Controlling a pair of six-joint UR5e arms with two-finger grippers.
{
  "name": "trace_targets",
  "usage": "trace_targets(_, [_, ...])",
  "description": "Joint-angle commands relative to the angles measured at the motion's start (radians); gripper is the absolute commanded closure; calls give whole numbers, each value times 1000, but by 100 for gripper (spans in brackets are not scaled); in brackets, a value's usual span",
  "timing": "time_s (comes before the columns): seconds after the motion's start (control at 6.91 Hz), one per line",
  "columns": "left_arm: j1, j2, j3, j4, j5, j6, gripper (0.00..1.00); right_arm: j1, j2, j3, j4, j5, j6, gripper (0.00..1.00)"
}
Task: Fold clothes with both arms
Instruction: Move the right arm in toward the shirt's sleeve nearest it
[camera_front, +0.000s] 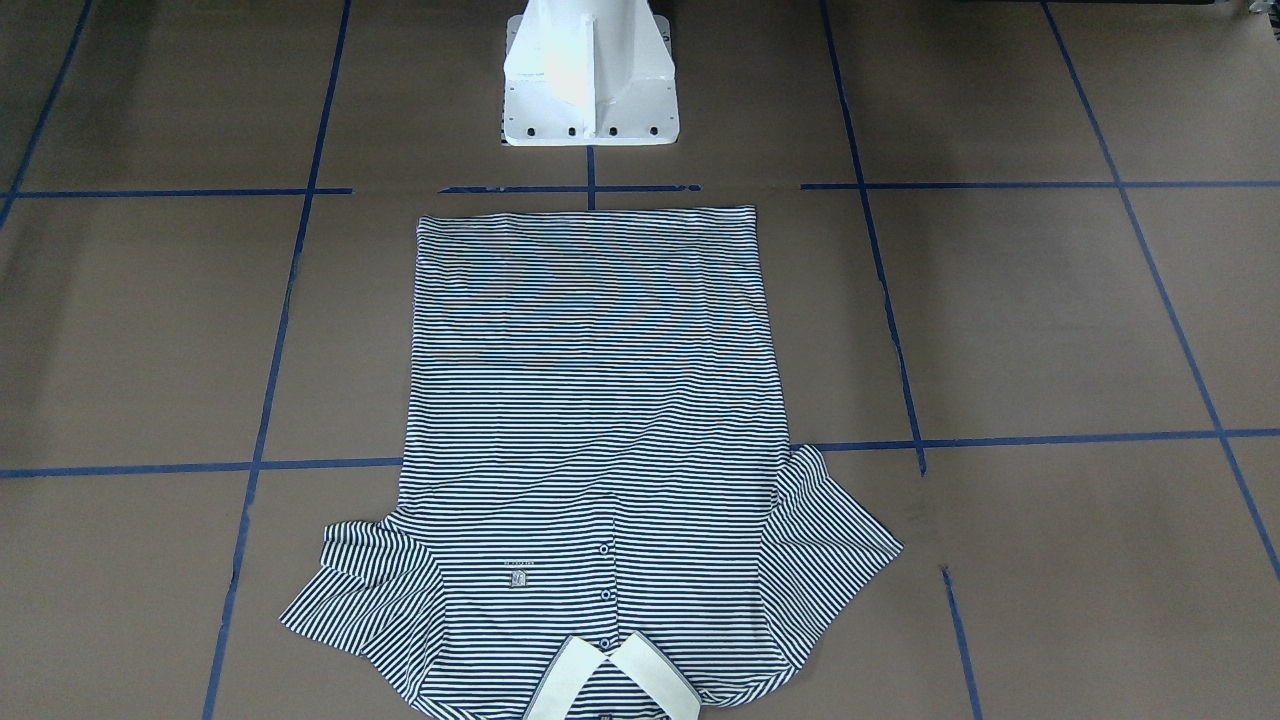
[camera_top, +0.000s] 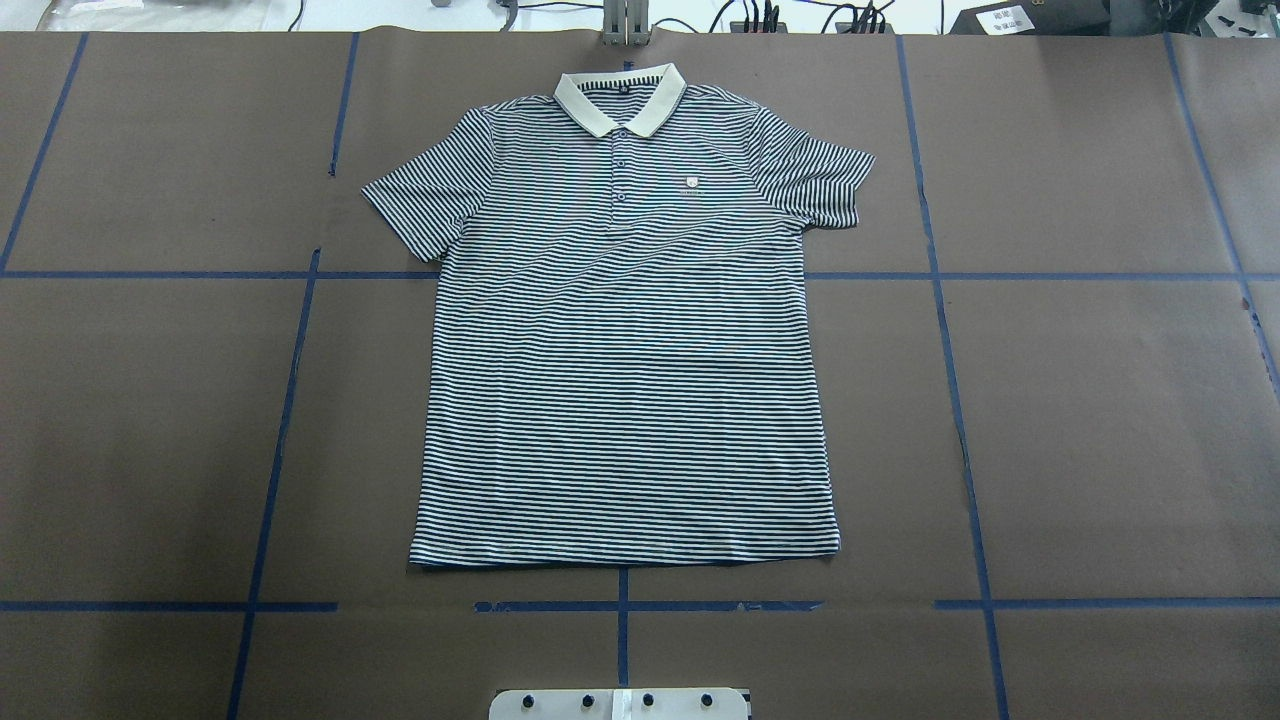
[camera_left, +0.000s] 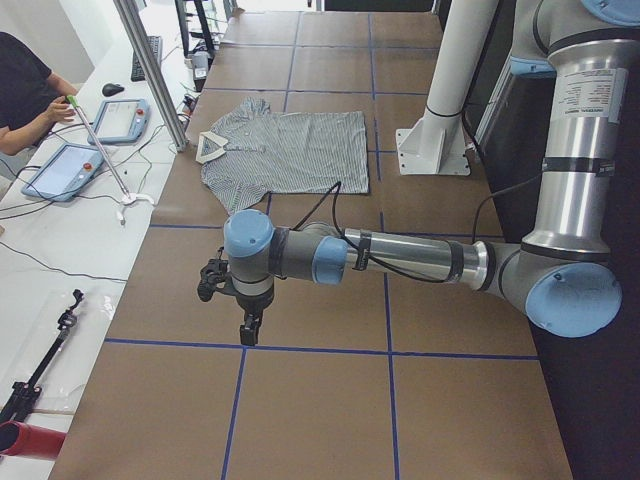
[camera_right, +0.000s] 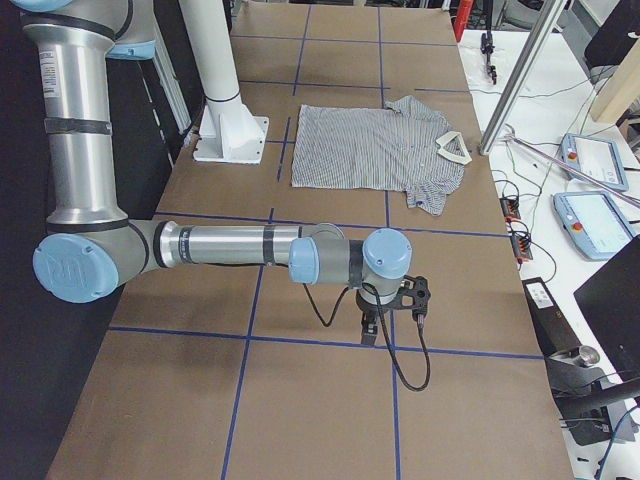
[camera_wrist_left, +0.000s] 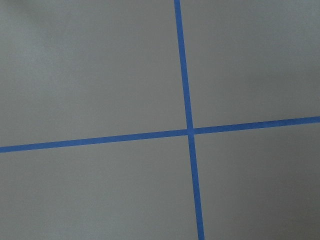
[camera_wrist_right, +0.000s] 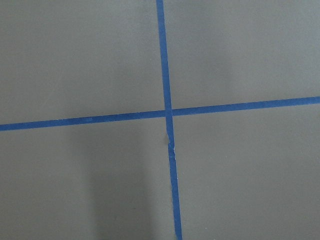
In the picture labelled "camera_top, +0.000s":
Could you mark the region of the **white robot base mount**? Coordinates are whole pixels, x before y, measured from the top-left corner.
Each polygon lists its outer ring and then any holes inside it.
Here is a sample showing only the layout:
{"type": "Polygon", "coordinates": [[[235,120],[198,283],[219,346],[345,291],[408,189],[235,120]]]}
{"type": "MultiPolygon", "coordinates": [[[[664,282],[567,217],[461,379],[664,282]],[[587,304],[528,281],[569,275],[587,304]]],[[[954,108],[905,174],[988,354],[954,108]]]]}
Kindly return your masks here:
{"type": "Polygon", "coordinates": [[[751,719],[748,691],[731,687],[509,689],[489,719],[751,719]]]}

